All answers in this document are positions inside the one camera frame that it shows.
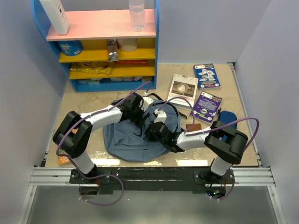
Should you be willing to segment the blue fabric backpack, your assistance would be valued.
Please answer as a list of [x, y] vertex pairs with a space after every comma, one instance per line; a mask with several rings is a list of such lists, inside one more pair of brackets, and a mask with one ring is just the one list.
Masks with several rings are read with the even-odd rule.
[[154, 103], [149, 107], [150, 117], [142, 127], [137, 127], [129, 120], [103, 127], [103, 139], [106, 151], [119, 159], [128, 162], [148, 162], [170, 151], [158, 141], [149, 141], [145, 135], [150, 122], [155, 120], [153, 112], [160, 108], [164, 100], [157, 94]]

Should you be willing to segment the brown leather wallet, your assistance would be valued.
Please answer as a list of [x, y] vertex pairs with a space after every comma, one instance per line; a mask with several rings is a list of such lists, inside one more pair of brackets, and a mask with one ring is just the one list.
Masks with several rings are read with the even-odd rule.
[[198, 124], [186, 124], [186, 129], [187, 129], [187, 132], [195, 132], [195, 131], [199, 131], [202, 129], [202, 126], [200, 123]]

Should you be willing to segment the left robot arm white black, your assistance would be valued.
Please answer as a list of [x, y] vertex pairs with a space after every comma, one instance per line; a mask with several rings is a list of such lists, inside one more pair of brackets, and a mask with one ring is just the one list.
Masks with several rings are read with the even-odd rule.
[[57, 155], [62, 149], [71, 163], [77, 167], [80, 177], [86, 183], [92, 183], [97, 177], [97, 167], [92, 162], [86, 147], [92, 132], [110, 124], [129, 120], [141, 127], [150, 115], [146, 110], [154, 103], [150, 97], [142, 97], [130, 93], [123, 99], [113, 102], [98, 111], [79, 114], [75, 111], [67, 113], [64, 120], [53, 135], [57, 145]]

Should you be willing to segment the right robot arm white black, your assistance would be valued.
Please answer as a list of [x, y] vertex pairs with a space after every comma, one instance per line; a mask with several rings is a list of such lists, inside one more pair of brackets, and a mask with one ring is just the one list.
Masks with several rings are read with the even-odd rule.
[[217, 157], [212, 161], [209, 170], [201, 172], [199, 177], [213, 183], [221, 182], [232, 165], [241, 163], [248, 141], [246, 134], [221, 121], [215, 121], [208, 128], [190, 133], [172, 132], [163, 122], [156, 122], [149, 125], [145, 135], [147, 140], [157, 141], [173, 153], [209, 148]]

